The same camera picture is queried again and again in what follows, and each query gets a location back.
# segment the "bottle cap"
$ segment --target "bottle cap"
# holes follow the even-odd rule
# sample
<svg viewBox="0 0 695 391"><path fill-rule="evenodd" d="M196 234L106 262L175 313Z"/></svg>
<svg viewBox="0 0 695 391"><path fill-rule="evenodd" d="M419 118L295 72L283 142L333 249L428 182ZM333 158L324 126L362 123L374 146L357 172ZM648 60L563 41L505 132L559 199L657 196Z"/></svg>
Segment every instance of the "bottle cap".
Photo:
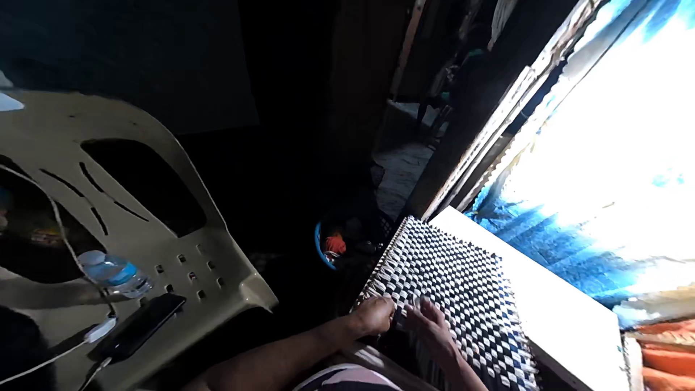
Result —
<svg viewBox="0 0 695 391"><path fill-rule="evenodd" d="M83 265L96 265L102 263L106 259L106 254L99 250L91 250L86 253L82 253L77 257Z"/></svg>

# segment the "floor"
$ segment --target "floor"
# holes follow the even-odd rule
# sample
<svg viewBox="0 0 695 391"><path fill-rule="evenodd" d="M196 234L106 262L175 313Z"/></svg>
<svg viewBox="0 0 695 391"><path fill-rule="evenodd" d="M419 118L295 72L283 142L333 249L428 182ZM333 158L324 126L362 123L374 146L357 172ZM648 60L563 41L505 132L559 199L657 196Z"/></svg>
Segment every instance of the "floor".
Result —
<svg viewBox="0 0 695 391"><path fill-rule="evenodd" d="M432 157L434 148L416 141L417 132L408 129L415 125L418 115L417 103L389 102L388 110L384 121L387 129L384 133L388 134L389 147L374 156L377 164L384 167L386 171L377 190L377 202L382 211L396 220ZM431 126L437 113L436 109L428 107L423 124L426 127ZM440 129L440 134L446 131L447 126L448 123L445 122ZM411 141L405 144L395 142L394 139L398 135L401 139L410 138Z"/></svg>
<svg viewBox="0 0 695 391"><path fill-rule="evenodd" d="M420 143L410 143L374 156L385 174L377 190L379 208L394 221L405 206L410 193L434 151Z"/></svg>

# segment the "bottle label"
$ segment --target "bottle label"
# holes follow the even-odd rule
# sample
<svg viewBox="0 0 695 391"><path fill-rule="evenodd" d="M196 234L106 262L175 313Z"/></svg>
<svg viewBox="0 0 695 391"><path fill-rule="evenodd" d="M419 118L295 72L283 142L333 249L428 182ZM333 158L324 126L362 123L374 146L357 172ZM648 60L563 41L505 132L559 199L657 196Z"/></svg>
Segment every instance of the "bottle label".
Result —
<svg viewBox="0 0 695 391"><path fill-rule="evenodd" d="M128 262L128 264L126 265L126 267L124 267L123 270L120 271L120 273L118 273L117 275L115 275L115 276L109 278L108 280L106 280L106 282L107 282L110 286L115 287L115 286L117 286L117 285L121 285L121 284L126 283L126 282L127 282L128 280L130 280L130 279L135 275L135 273L137 273L137 272L138 272L138 268L137 268L134 264Z"/></svg>

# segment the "beige plastic chair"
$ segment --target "beige plastic chair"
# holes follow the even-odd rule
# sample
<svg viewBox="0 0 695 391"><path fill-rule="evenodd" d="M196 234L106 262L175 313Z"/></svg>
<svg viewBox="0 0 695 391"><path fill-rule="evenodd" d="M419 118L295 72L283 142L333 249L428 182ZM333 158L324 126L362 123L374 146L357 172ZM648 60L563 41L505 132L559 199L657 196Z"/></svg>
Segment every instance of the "beige plastic chair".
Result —
<svg viewBox="0 0 695 391"><path fill-rule="evenodd" d="M156 119L124 102L76 93L7 92L1 97L0 106L8 102L7 97L21 102L24 108L0 111L0 154L12 159L38 182L100 240L107 252L131 260L150 275L156 286L147 297L159 296L171 285L174 293L188 299L183 312L169 320L134 356L98 374L97 381L104 389L132 388L238 313L256 306L270 310L277 304L269 286L231 238L188 156ZM83 141L103 138L139 141L157 152L190 189L207 217L206 225L177 237L80 147ZM84 163L103 192L85 177L80 163ZM42 168L69 182L83 197L44 174ZM220 180L234 185L232 177L221 177ZM118 207L114 200L147 221ZM108 227L108 235L104 235L90 210L92 207L98 210ZM162 273L156 271L157 266L163 268ZM191 278L190 273L194 273L195 278ZM18 278L21 277L0 270L0 288L9 280L16 282ZM25 280L25 287L35 288L29 289L29 294L39 294L47 288L21 279ZM80 287L84 292L89 290L86 282L65 284ZM200 291L204 292L204 298L199 297ZM105 319L108 308L104 304L94 304L93 298L85 300L85 303L92 304L75 305L75 297L70 295L69 289L55 289L53 292L65 294L65 307L19 310L37 322L50 345ZM115 304L121 320L138 306L138 300ZM85 354L93 347L82 346L56 362L60 390L79 387L92 365Z"/></svg>

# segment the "charging cable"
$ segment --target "charging cable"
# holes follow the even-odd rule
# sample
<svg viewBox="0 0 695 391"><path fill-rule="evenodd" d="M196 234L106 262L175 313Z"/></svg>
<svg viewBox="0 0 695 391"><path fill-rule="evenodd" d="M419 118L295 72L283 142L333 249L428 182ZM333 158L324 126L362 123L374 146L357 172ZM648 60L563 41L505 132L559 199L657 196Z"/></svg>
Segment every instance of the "charging cable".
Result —
<svg viewBox="0 0 695 391"><path fill-rule="evenodd" d="M0 385L3 385L5 383L7 383L8 381L13 381L16 378L20 378L26 374L30 374L31 372L34 372L35 370L37 370L39 368L43 368L46 365L52 363L53 361L55 361L63 356L66 356L68 353L72 352L73 350L79 348L80 346L82 346L84 344L91 344L91 343L97 341L99 338L105 336L109 331L111 331L114 328L114 326L116 326L116 319L115 318L109 318L109 319L103 321L101 324L99 324L99 325L95 326L94 328L92 328L91 330L89 330L82 338L82 341L80 343L78 343L77 345L62 352L61 354L58 354L57 356L53 357L52 359L50 359L48 361L42 362L41 364L35 366L34 368L27 369L26 371L24 371L22 373L16 374L14 376L6 378L5 380L0 381Z"/></svg>
<svg viewBox="0 0 695 391"><path fill-rule="evenodd" d="M68 353L74 351L75 349L79 348L80 346L84 344L91 344L92 342L97 341L99 338L105 336L109 331L111 331L114 326L116 326L116 321L118 319L118 315L116 313L116 309L111 303L111 301L106 297L104 291L99 287L96 281L94 281L87 273L85 273L84 268L82 267L82 264L77 260L77 255L75 254L75 250L72 248L70 243L67 241L67 235L65 234L65 226L63 226L63 220L60 218L60 211L58 209L58 205L56 204L56 201L46 192L41 185L39 185L36 181L31 179L30 177L27 177L24 174L18 173L17 171L13 170L12 168L9 168L3 164L0 164L0 169L8 171L9 173L12 173L27 182L32 183L34 186L38 187L39 190L43 192L48 197L48 201L51 203L51 207L53 208L53 213L56 218L56 223L58 224L58 229L60 230L60 238L63 240L63 243L65 244L65 247L67 248L68 252L72 256L72 259L75 261L75 265L77 265L78 269L82 272L84 275L85 280L87 280L96 290L99 292L99 295L101 296L101 299L104 300L104 303L107 304L108 309L109 309L109 314L107 320L103 321L101 324L98 326L95 326L91 330L89 330L83 337L82 342L77 344L76 346L73 346L72 348L58 354L57 356L51 358L50 360L43 362L34 368L28 369L21 374L16 374L14 376L11 376L9 378L6 378L5 380L0 381L0 385L3 385L7 383L8 381L15 380L16 378L22 377L26 374L30 374L31 372L34 372L35 370L45 367L46 365L52 363L53 361L66 356ZM94 378L94 376L97 374L97 372L101 369L103 369L106 365L108 365L111 362L111 358L107 358L101 363L99 363L96 367L93 367L91 370L91 373L88 375L88 379L85 381L85 383L82 385L81 390L89 384L89 382Z"/></svg>

